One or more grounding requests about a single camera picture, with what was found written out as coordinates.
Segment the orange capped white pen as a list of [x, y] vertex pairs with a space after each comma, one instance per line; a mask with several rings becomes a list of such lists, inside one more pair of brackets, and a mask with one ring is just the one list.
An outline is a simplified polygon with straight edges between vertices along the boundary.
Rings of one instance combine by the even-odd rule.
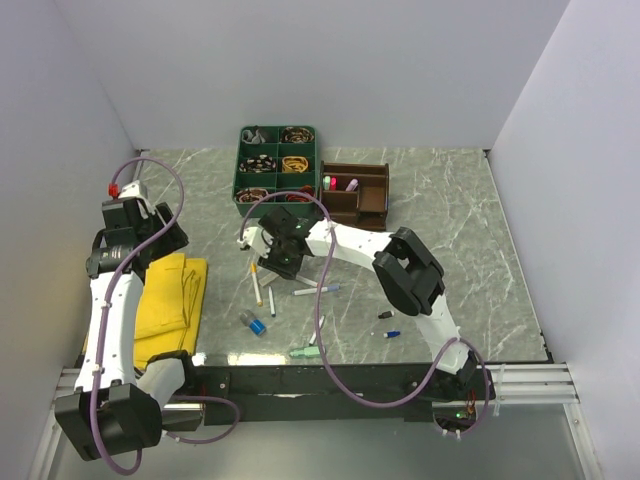
[[301, 275], [297, 275], [296, 280], [313, 288], [316, 288], [318, 286], [318, 283], [316, 281], [308, 279]]

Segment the blue capped white pen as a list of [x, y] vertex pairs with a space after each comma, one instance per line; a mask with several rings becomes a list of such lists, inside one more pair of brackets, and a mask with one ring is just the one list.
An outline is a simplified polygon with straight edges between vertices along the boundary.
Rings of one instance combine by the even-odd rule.
[[328, 286], [324, 286], [324, 287], [312, 287], [312, 288], [306, 288], [306, 289], [298, 289], [298, 290], [293, 290], [292, 291], [292, 295], [293, 296], [307, 296], [307, 295], [314, 295], [318, 292], [320, 293], [328, 293], [328, 292], [335, 292], [340, 290], [340, 285], [338, 284], [334, 284], [334, 285], [328, 285]]

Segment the brown wooden desk organizer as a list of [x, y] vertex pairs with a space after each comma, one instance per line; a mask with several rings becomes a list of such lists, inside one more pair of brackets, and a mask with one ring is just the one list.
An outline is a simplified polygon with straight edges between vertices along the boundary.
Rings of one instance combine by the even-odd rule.
[[[337, 190], [324, 190], [323, 177], [337, 178]], [[385, 231], [389, 210], [389, 164], [321, 164], [319, 198], [331, 219], [343, 225], [369, 231]], [[356, 190], [347, 192], [352, 179]]]

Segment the lilac pastel highlighter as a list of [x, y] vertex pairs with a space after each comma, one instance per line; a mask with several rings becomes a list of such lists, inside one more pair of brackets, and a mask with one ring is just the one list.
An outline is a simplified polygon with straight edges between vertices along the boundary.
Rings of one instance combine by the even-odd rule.
[[346, 187], [347, 192], [351, 192], [357, 189], [359, 181], [357, 179], [352, 179]]

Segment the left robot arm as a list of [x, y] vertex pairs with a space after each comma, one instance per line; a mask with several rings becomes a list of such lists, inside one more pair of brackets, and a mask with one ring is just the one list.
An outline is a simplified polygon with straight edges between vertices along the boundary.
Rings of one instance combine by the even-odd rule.
[[86, 260], [91, 320], [84, 361], [71, 394], [54, 403], [55, 418], [85, 461], [157, 445], [163, 407], [171, 397], [193, 399], [200, 378], [190, 354], [169, 349], [152, 355], [138, 375], [134, 364], [136, 313], [150, 264], [189, 240], [166, 203], [107, 200], [104, 226]]

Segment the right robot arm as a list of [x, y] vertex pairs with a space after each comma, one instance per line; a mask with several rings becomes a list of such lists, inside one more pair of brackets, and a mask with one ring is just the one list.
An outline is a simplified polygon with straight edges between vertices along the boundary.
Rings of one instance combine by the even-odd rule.
[[339, 224], [317, 215], [296, 217], [283, 207], [242, 229], [239, 243], [259, 255], [259, 265], [294, 279], [305, 257], [325, 260], [325, 277], [337, 259], [375, 273], [389, 303], [414, 319], [432, 355], [432, 366], [410, 399], [433, 376], [441, 392], [460, 398], [480, 379], [490, 393], [491, 375], [477, 350], [460, 336], [445, 294], [444, 269], [417, 234], [406, 227], [375, 232]]

